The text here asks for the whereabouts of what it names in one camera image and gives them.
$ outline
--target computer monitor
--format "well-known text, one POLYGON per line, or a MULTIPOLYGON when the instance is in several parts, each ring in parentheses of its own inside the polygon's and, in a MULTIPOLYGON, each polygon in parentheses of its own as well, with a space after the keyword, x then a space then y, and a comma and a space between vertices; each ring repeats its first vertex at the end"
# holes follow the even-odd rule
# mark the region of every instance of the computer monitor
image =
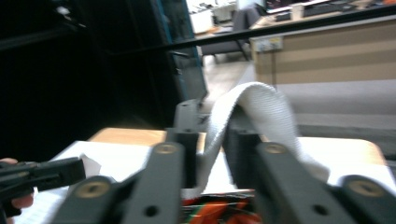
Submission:
POLYGON ((303 5, 311 6, 315 4, 320 4, 324 2, 329 2, 331 0, 264 0, 265 8, 268 14, 288 11, 291 9, 290 5, 296 3, 303 3, 303 5))

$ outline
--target gray fabric strap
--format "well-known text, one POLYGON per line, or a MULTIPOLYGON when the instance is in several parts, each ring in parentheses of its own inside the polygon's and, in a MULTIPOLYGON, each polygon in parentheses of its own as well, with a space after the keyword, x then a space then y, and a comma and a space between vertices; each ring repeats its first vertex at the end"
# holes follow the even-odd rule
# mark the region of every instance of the gray fabric strap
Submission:
POLYGON ((206 129, 205 150, 197 155, 197 187, 183 189, 183 198, 199 197, 204 191, 219 154, 228 120, 236 105, 244 108, 258 132, 270 141, 288 147, 312 175, 322 180, 327 179, 328 169, 305 154, 300 147, 298 131, 287 98, 271 86, 251 82, 235 87, 216 101, 206 129))

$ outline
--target white paper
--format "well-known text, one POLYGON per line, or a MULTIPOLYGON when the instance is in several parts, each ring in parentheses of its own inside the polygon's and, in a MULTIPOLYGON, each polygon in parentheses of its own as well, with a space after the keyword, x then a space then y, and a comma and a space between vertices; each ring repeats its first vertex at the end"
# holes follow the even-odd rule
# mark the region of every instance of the white paper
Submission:
MULTIPOLYGON (((301 141, 301 143, 304 150, 308 151, 315 159, 324 162, 332 168, 329 184, 337 184, 344 175, 365 175, 378 181, 385 188, 396 194, 394 179, 387 166, 365 164, 359 160, 356 154, 348 156, 344 153, 342 158, 340 158, 340 154, 320 157, 321 154, 318 153, 315 145, 308 145, 306 141, 301 141)), ((149 153, 150 147, 78 141, 54 159, 78 157, 84 154, 102 166, 100 175, 112 176, 116 181, 121 182, 145 166, 149 153)), ((231 192, 234 190, 237 189, 233 185, 225 155, 220 153, 213 166, 204 193, 231 192)), ((24 209, 22 215, 16 217, 16 224, 50 223, 50 218, 57 211, 66 193, 67 188, 38 193, 35 196, 34 205, 24 209)))

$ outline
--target chair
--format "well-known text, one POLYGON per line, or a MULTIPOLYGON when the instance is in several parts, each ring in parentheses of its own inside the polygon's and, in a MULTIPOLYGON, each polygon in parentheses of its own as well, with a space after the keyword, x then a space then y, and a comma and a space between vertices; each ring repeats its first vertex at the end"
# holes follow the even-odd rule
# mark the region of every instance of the chair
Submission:
MULTIPOLYGON (((238 10, 234 13, 233 16, 233 27, 231 32, 247 30, 259 18, 260 18, 260 14, 255 8, 245 8, 238 10)), ((218 32, 215 33, 215 35, 227 34, 231 32, 218 32)), ((216 54, 238 52, 238 51, 242 52, 244 54, 245 59, 248 61, 248 55, 242 48, 244 44, 247 42, 248 42, 247 39, 239 39, 239 40, 220 42, 216 44, 202 45, 201 46, 202 65, 204 65, 204 57, 206 55, 213 55, 214 57, 216 57, 216 54)))

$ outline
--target finger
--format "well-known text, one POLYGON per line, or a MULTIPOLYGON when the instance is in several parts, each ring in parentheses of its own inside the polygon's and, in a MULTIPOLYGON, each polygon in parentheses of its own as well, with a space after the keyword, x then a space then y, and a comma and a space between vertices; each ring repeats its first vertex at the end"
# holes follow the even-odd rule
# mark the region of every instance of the finger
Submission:
POLYGON ((14 224, 14 218, 7 218, 7 224, 14 224))
POLYGON ((15 164, 15 163, 18 162, 17 160, 12 159, 12 158, 3 158, 0 161, 5 161, 5 162, 10 163, 10 164, 15 164))
POLYGON ((16 208, 25 208, 25 207, 29 207, 33 204, 33 194, 30 194, 28 196, 19 198, 19 199, 14 199, 12 200, 12 206, 16 207, 16 208))

